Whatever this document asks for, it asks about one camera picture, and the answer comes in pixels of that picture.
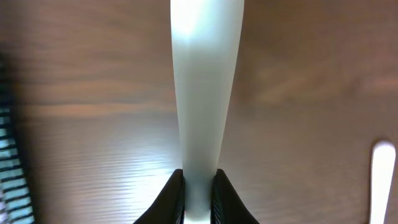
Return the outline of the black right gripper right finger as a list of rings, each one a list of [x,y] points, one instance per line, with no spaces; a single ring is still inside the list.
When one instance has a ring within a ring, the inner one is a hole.
[[[213,179],[210,220],[211,224],[259,224],[222,169],[217,169]]]

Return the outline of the white plastic spoon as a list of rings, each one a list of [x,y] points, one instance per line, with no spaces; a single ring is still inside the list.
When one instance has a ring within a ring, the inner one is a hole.
[[[391,189],[396,149],[389,141],[379,141],[373,147],[369,224],[384,224]]]

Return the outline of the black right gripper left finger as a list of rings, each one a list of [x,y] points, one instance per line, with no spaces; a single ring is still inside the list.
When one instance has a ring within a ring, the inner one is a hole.
[[[176,169],[152,205],[134,224],[183,224],[185,214],[185,179]]]

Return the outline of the black plastic perforated basket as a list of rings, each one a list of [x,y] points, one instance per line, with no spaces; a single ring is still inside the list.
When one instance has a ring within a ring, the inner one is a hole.
[[[16,131],[12,67],[1,54],[1,223],[35,224],[34,203]]]

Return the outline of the white plastic fork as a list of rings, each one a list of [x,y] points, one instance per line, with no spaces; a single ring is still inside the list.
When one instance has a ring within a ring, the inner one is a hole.
[[[185,223],[209,223],[244,0],[171,0],[172,59],[185,178]]]

